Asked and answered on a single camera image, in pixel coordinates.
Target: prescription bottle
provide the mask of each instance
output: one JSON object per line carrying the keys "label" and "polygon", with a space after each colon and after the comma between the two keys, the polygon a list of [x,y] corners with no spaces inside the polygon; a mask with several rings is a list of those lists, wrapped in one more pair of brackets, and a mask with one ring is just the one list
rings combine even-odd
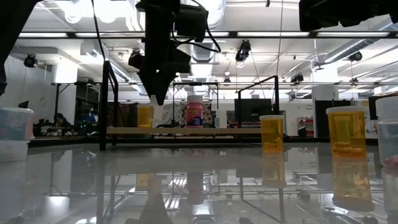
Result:
{"label": "prescription bottle", "polygon": [[361,106],[340,106],[326,110],[332,154],[366,157],[365,116]]}

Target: computer monitor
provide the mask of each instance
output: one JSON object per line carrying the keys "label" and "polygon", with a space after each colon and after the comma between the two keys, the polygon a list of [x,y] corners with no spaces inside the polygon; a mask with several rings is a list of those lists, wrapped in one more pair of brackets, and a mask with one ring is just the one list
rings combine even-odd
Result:
{"label": "computer monitor", "polygon": [[25,102],[23,102],[23,103],[18,104],[18,107],[19,107],[19,108],[25,108],[25,109],[27,109],[28,106],[29,106],[29,100],[27,100],[27,101],[25,101]]}
{"label": "computer monitor", "polygon": [[[271,99],[241,99],[242,122],[259,122],[260,116],[272,115]],[[235,121],[239,118],[239,103],[235,99]]]}

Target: metal frame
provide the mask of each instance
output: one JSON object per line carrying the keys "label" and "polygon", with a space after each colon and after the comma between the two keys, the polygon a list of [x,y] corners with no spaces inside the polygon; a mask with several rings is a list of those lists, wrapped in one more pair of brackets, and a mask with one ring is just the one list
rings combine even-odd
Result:
{"label": "metal frame", "polygon": [[[116,76],[113,72],[112,65],[109,61],[105,60],[103,64],[103,73],[102,73],[102,86],[101,86],[101,94],[99,100],[99,149],[100,151],[106,150],[106,128],[107,128],[107,120],[108,120],[108,83],[111,84],[113,90],[113,126],[118,126],[118,99],[119,99],[119,83],[116,79]],[[116,145],[116,135],[113,136],[112,145]]]}
{"label": "metal frame", "polygon": [[210,87],[210,85],[215,85],[217,86],[217,109],[218,109],[218,90],[220,89],[220,84],[218,82],[180,82],[180,83],[172,83],[173,84],[173,123],[175,122],[175,100],[174,100],[174,95],[176,93],[174,93],[175,90],[175,86],[180,85],[182,86],[181,88],[183,88],[185,85],[189,85],[189,86],[202,86],[202,85],[207,85]]}
{"label": "metal frame", "polygon": [[242,128],[242,96],[241,93],[244,90],[248,90],[254,86],[260,85],[261,83],[264,83],[268,80],[274,79],[274,91],[275,91],[275,104],[274,104],[274,114],[279,115],[279,77],[277,75],[268,77],[264,80],[261,80],[259,82],[253,83],[252,85],[249,85],[246,88],[243,88],[238,91],[238,128]]}

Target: white plastic container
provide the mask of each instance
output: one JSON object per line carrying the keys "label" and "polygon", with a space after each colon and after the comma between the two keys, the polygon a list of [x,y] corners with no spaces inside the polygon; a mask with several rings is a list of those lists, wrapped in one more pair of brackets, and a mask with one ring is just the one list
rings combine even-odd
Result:
{"label": "white plastic container", "polygon": [[33,138],[32,110],[0,108],[0,162],[23,161]]}
{"label": "white plastic container", "polygon": [[380,161],[398,169],[398,96],[376,100]]}
{"label": "white plastic container", "polygon": [[26,160],[28,143],[29,141],[0,141],[0,162]]}

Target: fluorescent light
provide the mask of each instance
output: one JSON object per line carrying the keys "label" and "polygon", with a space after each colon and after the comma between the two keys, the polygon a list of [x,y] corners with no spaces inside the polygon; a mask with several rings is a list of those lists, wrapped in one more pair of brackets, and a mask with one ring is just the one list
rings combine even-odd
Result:
{"label": "fluorescent light", "polygon": [[145,37],[145,32],[110,32],[100,34],[101,37]]}
{"label": "fluorescent light", "polygon": [[238,37],[306,37],[309,32],[238,32]]}
{"label": "fluorescent light", "polygon": [[97,33],[76,33],[77,37],[97,37]]}
{"label": "fluorescent light", "polygon": [[[76,33],[77,37],[97,37],[97,33]],[[145,37],[144,32],[109,32],[99,33],[100,37]]]}
{"label": "fluorescent light", "polygon": [[19,34],[19,37],[68,37],[67,33],[33,33],[23,32]]}
{"label": "fluorescent light", "polygon": [[319,32],[318,37],[385,37],[388,32]]}
{"label": "fluorescent light", "polygon": [[213,37],[227,37],[229,36],[229,32],[211,32]]}

